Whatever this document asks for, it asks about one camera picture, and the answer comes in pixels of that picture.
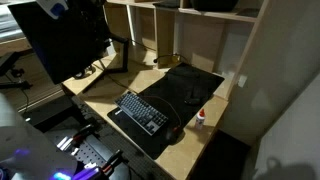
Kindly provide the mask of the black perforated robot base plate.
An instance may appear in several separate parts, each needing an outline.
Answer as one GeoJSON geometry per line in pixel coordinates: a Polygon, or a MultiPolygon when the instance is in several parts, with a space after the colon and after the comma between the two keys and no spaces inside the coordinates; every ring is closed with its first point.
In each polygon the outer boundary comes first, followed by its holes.
{"type": "Polygon", "coordinates": [[[74,127],[53,128],[45,133],[60,150],[74,157],[80,164],[80,169],[71,180],[133,180],[132,171],[123,154],[119,165],[107,173],[102,172],[101,167],[116,151],[109,150],[94,132],[81,144],[72,144],[72,136],[80,130],[74,127]]]}

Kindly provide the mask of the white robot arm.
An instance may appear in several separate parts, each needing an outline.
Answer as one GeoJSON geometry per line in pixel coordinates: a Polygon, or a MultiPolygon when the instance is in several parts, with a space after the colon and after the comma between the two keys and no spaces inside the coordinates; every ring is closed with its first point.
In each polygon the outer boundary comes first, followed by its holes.
{"type": "Polygon", "coordinates": [[[3,94],[0,95],[0,163],[23,180],[50,180],[57,172],[73,175],[77,169],[77,160],[26,122],[3,94]]]}

